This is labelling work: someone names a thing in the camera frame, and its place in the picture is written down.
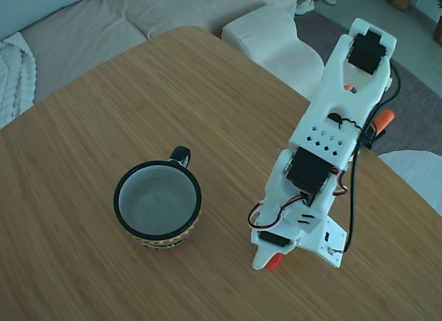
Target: mug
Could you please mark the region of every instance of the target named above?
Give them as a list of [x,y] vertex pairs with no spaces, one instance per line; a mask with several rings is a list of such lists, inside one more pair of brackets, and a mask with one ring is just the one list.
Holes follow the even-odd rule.
[[201,189],[187,169],[191,151],[178,146],[169,161],[149,161],[119,181],[113,205],[119,223],[141,244],[169,249],[192,234],[201,210]]

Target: sneaker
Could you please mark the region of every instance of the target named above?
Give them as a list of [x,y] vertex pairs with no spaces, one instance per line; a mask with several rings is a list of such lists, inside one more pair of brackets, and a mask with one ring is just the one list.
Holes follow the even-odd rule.
[[295,15],[304,15],[306,12],[311,12],[314,9],[315,5],[313,0],[298,0]]

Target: sofa cushion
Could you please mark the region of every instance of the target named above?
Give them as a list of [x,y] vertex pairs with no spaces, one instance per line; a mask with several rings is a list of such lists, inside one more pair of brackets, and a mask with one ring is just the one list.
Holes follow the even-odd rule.
[[291,14],[296,0],[108,0],[148,39],[178,26],[199,26],[220,35],[223,26],[264,5],[276,5]]
[[0,40],[81,0],[0,0]]
[[22,35],[37,60],[39,101],[146,37],[106,0],[86,0],[26,28]]

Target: black cable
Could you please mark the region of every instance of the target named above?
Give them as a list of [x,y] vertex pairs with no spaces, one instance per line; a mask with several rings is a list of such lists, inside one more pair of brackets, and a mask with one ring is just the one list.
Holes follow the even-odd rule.
[[362,128],[356,123],[356,121],[353,121],[353,120],[348,119],[348,118],[346,118],[346,117],[344,117],[344,118],[342,119],[342,121],[347,121],[347,122],[353,123],[353,125],[354,125],[355,127],[357,127],[360,131],[362,131]]
[[383,107],[384,105],[386,105],[390,101],[392,101],[394,98],[396,98],[396,96],[401,91],[401,79],[399,77],[398,70],[396,69],[396,67],[393,66],[393,64],[391,62],[390,62],[390,66],[396,76],[398,86],[396,88],[396,91],[394,92],[394,94],[390,98],[388,98],[385,101],[378,102],[377,105],[375,105],[375,107],[373,107],[372,111],[368,115],[367,121],[365,121],[365,124],[362,128],[361,134],[359,135],[359,138],[356,141],[356,145],[354,147],[354,152],[353,152],[352,174],[350,177],[350,219],[349,219],[348,236],[347,236],[347,241],[345,242],[344,251],[334,250],[335,252],[341,252],[341,253],[347,252],[348,249],[350,248],[350,244],[352,243],[353,230],[354,230],[354,207],[355,207],[355,201],[356,201],[356,194],[355,194],[356,180],[355,180],[355,177],[356,177],[356,166],[357,166],[357,162],[358,162],[359,149],[361,148],[364,138],[366,137],[368,128],[370,127],[370,124],[373,121],[373,118],[376,116],[379,109],[381,109],[381,107]]

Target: white knit blanket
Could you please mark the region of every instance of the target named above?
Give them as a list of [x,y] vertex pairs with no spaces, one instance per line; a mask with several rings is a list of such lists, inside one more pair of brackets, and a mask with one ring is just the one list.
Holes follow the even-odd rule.
[[37,65],[20,32],[0,41],[0,129],[34,104]]

